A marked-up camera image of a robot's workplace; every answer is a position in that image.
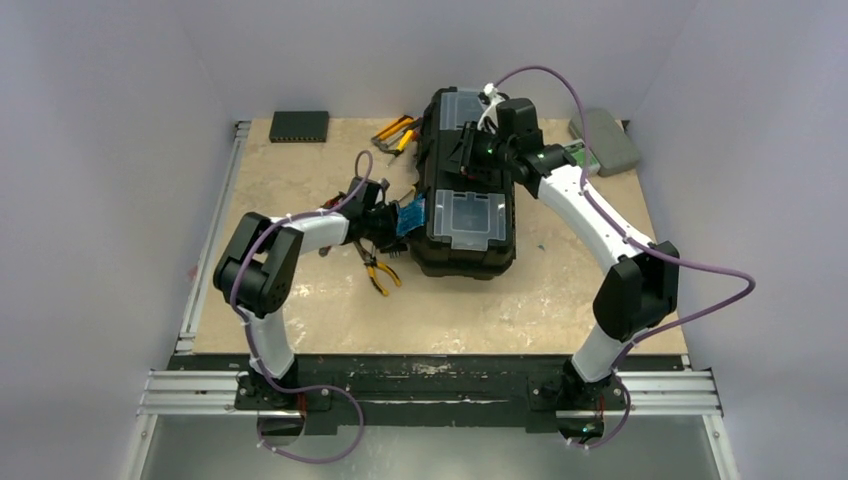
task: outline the blue object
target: blue object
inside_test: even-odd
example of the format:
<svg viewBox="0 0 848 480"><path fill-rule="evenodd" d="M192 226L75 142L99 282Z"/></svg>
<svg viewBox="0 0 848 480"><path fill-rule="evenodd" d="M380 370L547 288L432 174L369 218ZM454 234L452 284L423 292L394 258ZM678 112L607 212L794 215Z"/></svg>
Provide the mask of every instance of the blue object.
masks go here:
<svg viewBox="0 0 848 480"><path fill-rule="evenodd" d="M424 194L419 194L409 205L401 207L398 211L398 226L395 229L398 238L418 227L424 226L427 215L424 211Z"/></svg>

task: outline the tabletop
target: tabletop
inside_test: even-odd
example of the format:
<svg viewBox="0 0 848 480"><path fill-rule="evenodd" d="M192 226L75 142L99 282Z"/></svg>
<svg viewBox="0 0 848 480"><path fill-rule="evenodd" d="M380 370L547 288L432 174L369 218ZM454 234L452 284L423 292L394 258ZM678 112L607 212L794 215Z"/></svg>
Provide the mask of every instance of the tabletop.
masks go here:
<svg viewBox="0 0 848 480"><path fill-rule="evenodd" d="M314 210L354 172L356 154L390 119L332 119L326 143L272 144L270 119L256 119L224 212L220 258L242 215L285 216ZM546 143L571 140L567 120L540 120ZM417 178L407 152L393 160L375 151L371 177L387 196L402 197ZM635 228L654 237L636 173L592 177L592 184ZM589 250L552 211L516 188L517 257L490 281L430 278L409 255L381 258L401 277L388 297L371 285L352 245L327 257L301 256L284 305L289 341L310 353L571 353L594 325L592 300L603 274ZM211 286L203 301L196 353L247 352L239 319ZM648 339L641 353L685 353L679 329Z"/></svg>

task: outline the white backdrop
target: white backdrop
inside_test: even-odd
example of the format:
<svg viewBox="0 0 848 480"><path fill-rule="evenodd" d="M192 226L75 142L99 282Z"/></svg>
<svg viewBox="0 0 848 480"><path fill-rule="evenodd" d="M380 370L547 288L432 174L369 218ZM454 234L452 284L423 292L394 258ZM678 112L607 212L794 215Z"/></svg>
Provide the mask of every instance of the white backdrop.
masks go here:
<svg viewBox="0 0 848 480"><path fill-rule="evenodd" d="M685 329L743 478L845 478L848 3L700 2L631 124L654 225L759 287ZM681 313L741 288L682 278Z"/></svg>
<svg viewBox="0 0 848 480"><path fill-rule="evenodd" d="M0 478L114 480L232 124L163 0L3 2L0 72Z"/></svg>
<svg viewBox="0 0 848 480"><path fill-rule="evenodd" d="M333 116L420 112L436 89L558 68L587 105L629 118L696 0L175 0L231 115L323 108ZM567 117L555 81L514 95Z"/></svg>

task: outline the toolbox lid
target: toolbox lid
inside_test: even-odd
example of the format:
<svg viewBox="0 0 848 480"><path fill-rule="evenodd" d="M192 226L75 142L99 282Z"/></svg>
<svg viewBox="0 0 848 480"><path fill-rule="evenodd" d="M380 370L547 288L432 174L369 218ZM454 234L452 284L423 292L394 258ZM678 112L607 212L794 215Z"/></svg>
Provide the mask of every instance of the toolbox lid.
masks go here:
<svg viewBox="0 0 848 480"><path fill-rule="evenodd" d="M477 122L483 115L479 90L457 90L442 93L439 130L462 130L465 122Z"/></svg>
<svg viewBox="0 0 848 480"><path fill-rule="evenodd" d="M486 251L489 240L506 239L502 193L436 190L433 235L451 238L453 250Z"/></svg>

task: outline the gray case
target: gray case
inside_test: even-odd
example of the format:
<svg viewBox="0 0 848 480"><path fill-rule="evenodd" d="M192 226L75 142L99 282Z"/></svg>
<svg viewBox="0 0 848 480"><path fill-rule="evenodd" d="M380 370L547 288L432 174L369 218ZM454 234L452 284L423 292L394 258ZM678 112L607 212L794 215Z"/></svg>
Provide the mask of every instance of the gray case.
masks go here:
<svg viewBox="0 0 848 480"><path fill-rule="evenodd" d="M642 156L610 113L602 108L586 111L592 153L601 164L598 175L608 177L635 167ZM571 118L568 130L575 138L583 138L580 116Z"/></svg>

